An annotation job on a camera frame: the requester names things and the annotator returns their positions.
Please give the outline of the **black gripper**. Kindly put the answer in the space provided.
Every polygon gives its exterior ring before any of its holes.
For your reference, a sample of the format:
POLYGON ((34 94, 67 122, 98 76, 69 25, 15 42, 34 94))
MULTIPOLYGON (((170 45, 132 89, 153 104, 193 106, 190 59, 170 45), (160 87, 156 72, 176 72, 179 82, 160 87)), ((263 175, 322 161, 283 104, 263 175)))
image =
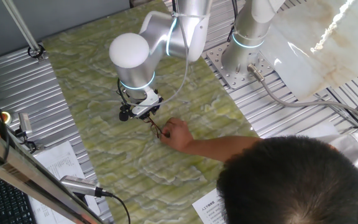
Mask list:
POLYGON ((149 118, 151 114, 155 115, 159 108, 159 106, 138 105, 135 107, 135 117, 141 120, 145 120, 149 118))

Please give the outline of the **person's hand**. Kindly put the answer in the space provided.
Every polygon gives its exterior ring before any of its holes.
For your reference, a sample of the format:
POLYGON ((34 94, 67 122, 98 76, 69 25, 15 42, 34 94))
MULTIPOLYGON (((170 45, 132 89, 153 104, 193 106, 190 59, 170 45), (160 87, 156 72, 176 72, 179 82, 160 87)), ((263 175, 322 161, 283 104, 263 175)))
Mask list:
POLYGON ((194 138, 185 121, 179 118, 170 118, 162 129, 160 140, 172 149, 188 153, 194 138))

